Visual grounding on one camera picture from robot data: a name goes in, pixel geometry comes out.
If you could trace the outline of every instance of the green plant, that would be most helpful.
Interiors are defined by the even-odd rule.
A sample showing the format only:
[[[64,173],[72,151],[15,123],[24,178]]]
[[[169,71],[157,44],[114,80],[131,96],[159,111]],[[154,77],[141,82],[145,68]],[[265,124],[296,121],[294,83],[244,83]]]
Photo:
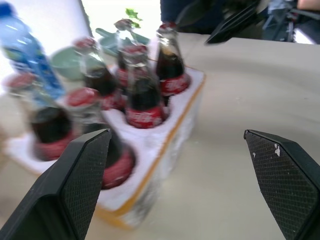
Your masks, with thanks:
[[[129,17],[129,19],[132,20],[132,26],[136,29],[140,29],[140,24],[138,22],[141,22],[142,19],[138,17],[138,13],[133,8],[126,8],[125,14]]]

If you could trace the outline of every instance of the glass bottle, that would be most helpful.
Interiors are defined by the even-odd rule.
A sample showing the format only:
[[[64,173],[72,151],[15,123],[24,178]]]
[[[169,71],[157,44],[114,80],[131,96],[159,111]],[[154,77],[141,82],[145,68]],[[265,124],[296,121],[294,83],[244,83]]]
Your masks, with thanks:
[[[101,113],[101,96],[95,89],[82,87],[66,96],[66,105],[77,126],[77,134],[111,129],[102,189],[111,189],[123,184],[135,166],[133,150],[124,143]]]
[[[162,124],[167,116],[156,76],[149,67],[147,47],[128,46],[122,54],[128,67],[127,122],[140,129]]]
[[[0,2],[0,43],[4,54],[18,73],[39,75],[48,94],[54,99],[60,98],[65,90],[52,70],[40,42],[8,2]]]
[[[130,19],[121,19],[114,25],[117,28],[116,31],[116,42],[117,42],[117,64],[118,69],[116,71],[116,77],[121,84],[123,94],[127,94],[128,86],[128,69],[122,54],[122,49],[129,46],[134,46],[137,41],[134,38],[132,21]]]
[[[122,110],[124,103],[119,84],[99,56],[96,41],[84,37],[74,42],[74,49],[80,55],[80,70],[85,86],[100,92],[102,109]]]
[[[176,24],[168,22],[157,30],[159,55],[156,74],[160,80],[160,89],[166,105],[169,97],[187,89],[191,83],[185,73],[184,61],[177,42]]]
[[[67,112],[55,103],[44,91],[42,81],[31,73],[14,77],[8,87],[26,113],[26,120],[36,137],[36,149],[47,161],[59,158],[75,138]]]

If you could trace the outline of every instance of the red label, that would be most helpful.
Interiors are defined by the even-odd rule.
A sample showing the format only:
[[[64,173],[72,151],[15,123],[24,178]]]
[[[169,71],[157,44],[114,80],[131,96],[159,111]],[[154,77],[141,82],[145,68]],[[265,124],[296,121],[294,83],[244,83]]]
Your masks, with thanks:
[[[113,93],[102,97],[102,110],[120,109],[124,103],[121,96],[120,89],[115,90]]]
[[[132,108],[125,110],[127,122],[139,129],[150,129],[160,124],[165,119],[163,105],[153,107],[149,110],[137,111]]]
[[[71,131],[63,139],[60,139],[52,143],[37,143],[37,146],[41,149],[43,154],[48,158],[48,160],[56,160],[64,152],[67,145],[75,138],[73,132]]]
[[[161,93],[163,96],[179,94],[186,90],[190,85],[190,76],[182,74],[181,76],[163,79],[160,81]]]
[[[126,147],[118,161],[104,170],[102,189],[111,189],[126,181],[132,173],[134,163],[131,151]]]
[[[126,88],[128,86],[128,71],[122,68],[118,68],[118,70],[116,71],[116,76],[121,86]]]

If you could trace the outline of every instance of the plastic water bottle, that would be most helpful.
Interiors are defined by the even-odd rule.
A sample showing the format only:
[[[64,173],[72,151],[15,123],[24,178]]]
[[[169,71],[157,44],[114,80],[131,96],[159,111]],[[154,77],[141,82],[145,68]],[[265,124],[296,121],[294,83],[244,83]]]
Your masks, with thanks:
[[[16,17],[12,6],[0,2],[0,42],[4,54],[19,73],[31,72],[43,80],[43,87],[57,99],[65,91],[52,71],[44,51],[29,27]]]

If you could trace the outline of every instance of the green bowl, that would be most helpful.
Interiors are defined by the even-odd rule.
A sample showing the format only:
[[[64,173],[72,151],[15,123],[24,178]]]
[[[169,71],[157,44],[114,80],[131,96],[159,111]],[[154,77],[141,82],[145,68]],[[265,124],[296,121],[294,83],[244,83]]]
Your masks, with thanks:
[[[102,51],[105,54],[116,57],[118,55],[118,46],[116,35],[112,34],[109,37],[103,37],[99,40]]]
[[[82,79],[79,56],[71,46],[56,52],[51,57],[51,66],[61,76],[70,81],[78,81]]]

